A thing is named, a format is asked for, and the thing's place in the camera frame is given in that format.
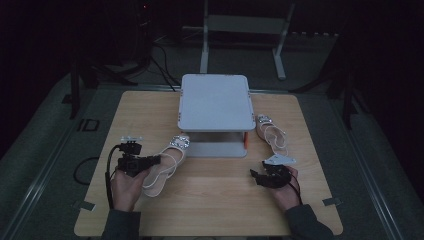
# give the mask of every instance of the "wire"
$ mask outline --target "wire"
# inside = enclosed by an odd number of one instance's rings
[[[113,170],[112,174],[110,175],[109,180],[112,180],[112,178],[113,178],[113,176],[115,175],[115,173],[116,173],[116,169],[115,169],[115,170]]]
[[[158,72],[155,72],[155,71],[152,71],[152,70],[149,70],[149,69],[147,69],[147,71],[146,72],[149,72],[149,73],[151,73],[151,74],[155,74],[155,75],[160,75],[160,76],[163,76],[162,75],[162,73],[158,73]]]
[[[189,35],[189,36],[187,36],[187,37],[184,37],[183,38],[183,41],[184,40],[187,40],[187,39],[189,39],[189,38],[191,38],[191,37],[194,37],[194,36],[196,36],[196,35],[200,35],[200,34],[202,34],[203,33],[203,29],[201,29],[201,30],[198,30],[198,31],[196,31],[195,33],[193,33],[193,34],[191,34],[191,35]]]
[[[176,92],[176,91],[175,91],[175,88],[172,86],[171,82],[169,82],[168,78],[165,76],[165,73],[164,73],[163,68],[161,68],[161,67],[159,66],[159,64],[156,62],[156,60],[155,60],[155,59],[153,59],[153,58],[152,58],[152,61],[153,61],[153,63],[154,63],[154,64],[155,64],[155,65],[159,68],[160,72],[162,73],[162,77],[163,77],[163,79],[166,81],[166,83],[168,83],[169,87],[171,87],[172,91]]]
[[[132,72],[127,73],[127,78],[128,79],[136,78],[136,77],[140,76],[141,74],[143,74],[143,73],[145,73],[145,72],[148,71],[148,68],[150,66],[150,57],[148,57],[146,59],[143,59],[143,60],[139,60],[137,62],[139,64],[139,67],[136,67],[136,68],[139,71],[138,72],[137,71],[132,71]]]
[[[156,40],[153,40],[153,42],[159,43],[160,40],[165,39],[166,37],[168,37],[168,35],[163,35],[162,37],[158,37],[158,38],[156,38]]]
[[[107,195],[107,200],[109,202],[109,208],[113,209],[113,197],[112,197],[112,186],[110,184],[110,179],[111,179],[111,175],[110,175],[110,161],[112,159],[112,155],[113,152],[115,151],[115,149],[119,148],[119,145],[115,145],[109,152],[109,156],[107,158],[107,165],[106,165],[106,172],[105,172],[105,182],[106,182],[106,195]]]
[[[90,182],[83,182],[83,181],[81,181],[80,179],[78,179],[78,177],[77,177],[77,173],[78,173],[79,168],[80,168],[80,167],[81,167],[84,163],[86,163],[86,162],[88,162],[88,161],[92,161],[92,160],[99,160],[99,157],[90,157],[90,158],[86,158],[86,159],[82,160],[82,161],[81,161],[81,162],[77,165],[77,167],[75,168],[74,173],[73,173],[73,177],[74,177],[75,182],[77,182],[77,183],[79,183],[79,184],[81,184],[81,185],[86,185],[86,186],[90,185]]]
[[[150,58],[146,57],[146,58],[138,59],[136,63],[137,63],[137,66],[132,67],[130,69],[125,69],[122,71],[117,71],[116,73],[120,75],[130,75],[135,73],[139,74],[140,71],[144,72],[146,71],[147,67],[150,65]]]
[[[297,195],[297,197],[299,198],[299,203],[300,203],[300,205],[303,205],[302,197],[300,196],[300,184],[299,184],[299,181],[297,181],[297,178],[296,178],[295,176],[293,176],[293,175],[292,175],[292,177],[294,178],[294,180],[296,180],[297,185],[299,186],[299,190],[298,190],[295,186],[293,186],[293,184],[291,184],[291,182],[289,182],[288,184],[289,184],[289,185],[290,185],[290,187],[291,187],[291,188],[293,188],[293,190],[296,192],[296,195]]]
[[[175,83],[175,84],[177,84],[178,86],[181,86],[181,83],[180,82],[178,82],[173,76],[171,76],[171,74],[169,73],[169,69],[168,69],[168,60],[167,60],[167,55],[166,55],[166,51],[165,51],[165,49],[163,48],[163,47],[161,47],[160,45],[158,45],[158,44],[153,44],[153,46],[154,47],[157,47],[157,48],[159,48],[160,50],[162,50],[162,52],[163,52],[163,56],[164,56],[164,59],[165,59],[165,70],[164,70],[164,72],[168,75],[168,77]]]

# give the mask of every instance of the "metal stand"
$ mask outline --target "metal stand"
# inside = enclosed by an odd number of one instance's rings
[[[280,80],[286,79],[286,74],[281,59],[281,51],[290,26],[290,20],[293,16],[295,3],[292,2],[285,19],[279,18],[260,18],[260,17],[241,17],[227,15],[209,15],[208,0],[204,0],[203,17],[203,49],[200,62],[200,73],[208,72],[209,58],[209,31],[243,32],[243,33],[262,33],[279,34],[280,40],[276,48],[272,50],[275,68]]]

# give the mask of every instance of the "metal frame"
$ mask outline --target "metal frame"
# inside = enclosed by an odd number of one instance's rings
[[[47,187],[47,184],[50,181],[53,170],[59,161],[59,157],[63,151],[63,148],[71,138],[73,131],[77,129],[78,123],[81,121],[82,116],[85,114],[88,103],[91,101],[93,96],[94,91],[87,91],[84,94],[81,108],[79,111],[75,112],[75,116],[72,118],[72,122],[64,127],[63,135],[57,139],[58,141],[56,146],[53,147],[52,152],[44,163],[42,169],[38,172],[36,178],[29,186],[24,198],[21,200],[19,208],[14,213],[8,225],[5,226],[3,232],[0,233],[1,240],[12,240],[19,237],[20,231],[29,219],[45,188]]]
[[[286,73],[281,59],[281,51],[293,16],[295,3],[290,4],[289,11],[285,19],[279,18],[259,18],[259,17],[240,17],[240,16],[222,16],[209,15],[208,0],[204,0],[203,16],[203,48],[200,60],[200,73],[208,72],[209,60],[209,31],[227,31],[227,32],[246,32],[246,33],[268,33],[279,34],[280,39],[276,48],[272,49],[275,68],[280,80],[286,79]]]
[[[368,194],[374,204],[374,208],[380,218],[384,230],[386,231],[387,239],[405,239],[396,219],[393,217],[392,210],[382,190],[378,186],[377,180],[374,178],[374,174],[367,163],[369,159],[364,156],[354,132],[344,128],[346,125],[344,124],[342,117],[338,113],[335,103],[332,103],[331,107],[337,117],[337,120],[339,121],[340,126],[342,126],[345,130],[345,134],[350,143],[350,146],[352,146],[353,148],[353,152],[356,158],[355,163],[358,166],[362,181],[364,182],[364,185],[368,190]]]

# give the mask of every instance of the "white platform stand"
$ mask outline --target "white platform stand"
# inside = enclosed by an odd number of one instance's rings
[[[247,79],[183,76],[178,127],[190,136],[189,157],[244,157],[245,133],[256,127]]]

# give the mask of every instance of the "dark background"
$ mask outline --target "dark background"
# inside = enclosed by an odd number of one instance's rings
[[[279,15],[269,10],[278,9],[279,1],[214,1],[211,11],[217,13]],[[202,26],[202,1],[142,3],[152,6],[153,25],[177,41],[181,26]],[[290,32],[340,34],[342,51],[330,54],[326,70],[339,68],[340,59],[356,69],[356,89],[424,199],[424,3],[301,0]],[[116,58],[118,48],[100,0],[2,1],[0,33],[3,156],[50,89],[69,73],[77,42],[100,59]]]

